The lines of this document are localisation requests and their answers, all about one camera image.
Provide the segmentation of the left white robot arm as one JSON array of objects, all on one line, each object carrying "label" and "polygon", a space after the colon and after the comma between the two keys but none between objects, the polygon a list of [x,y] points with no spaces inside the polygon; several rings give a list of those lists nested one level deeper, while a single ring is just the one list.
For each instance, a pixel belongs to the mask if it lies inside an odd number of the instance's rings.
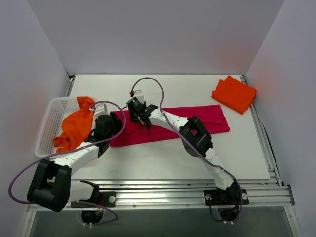
[{"label": "left white robot arm", "polygon": [[72,180],[72,175],[90,161],[99,158],[109,147],[110,139],[123,128],[115,112],[98,116],[95,128],[79,146],[79,150],[37,165],[27,193],[27,201],[55,212],[69,202],[82,201],[88,207],[101,202],[99,186],[89,181]]}]

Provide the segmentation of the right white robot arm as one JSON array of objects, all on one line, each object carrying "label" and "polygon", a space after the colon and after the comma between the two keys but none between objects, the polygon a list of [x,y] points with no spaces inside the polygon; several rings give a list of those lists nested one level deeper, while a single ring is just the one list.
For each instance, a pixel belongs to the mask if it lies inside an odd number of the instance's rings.
[{"label": "right white robot arm", "polygon": [[137,97],[131,98],[126,105],[133,122],[138,120],[147,127],[163,127],[180,137],[186,152],[197,157],[211,174],[223,203],[232,203],[237,197],[242,196],[240,185],[224,168],[215,152],[212,137],[199,117],[180,117],[164,111],[161,107],[147,106]]}]

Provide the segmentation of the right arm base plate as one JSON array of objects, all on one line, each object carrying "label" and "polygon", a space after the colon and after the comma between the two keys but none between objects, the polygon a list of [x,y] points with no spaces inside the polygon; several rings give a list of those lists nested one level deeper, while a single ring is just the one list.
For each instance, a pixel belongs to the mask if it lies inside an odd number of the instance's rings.
[{"label": "right arm base plate", "polygon": [[246,189],[229,189],[224,191],[221,189],[204,190],[205,204],[208,206],[235,206],[240,205],[240,197],[242,204],[248,205],[249,199]]}]

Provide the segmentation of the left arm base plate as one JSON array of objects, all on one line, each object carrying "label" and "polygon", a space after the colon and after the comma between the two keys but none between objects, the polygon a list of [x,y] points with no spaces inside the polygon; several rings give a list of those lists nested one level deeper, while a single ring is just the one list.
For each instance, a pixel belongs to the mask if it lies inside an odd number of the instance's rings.
[{"label": "left arm base plate", "polygon": [[[96,200],[83,200],[83,202],[93,203],[99,206],[112,208],[116,206],[116,194],[117,193],[114,191],[100,192]],[[90,208],[93,206],[88,205],[88,204],[78,203],[78,202],[71,202],[70,207],[71,208]]]}]

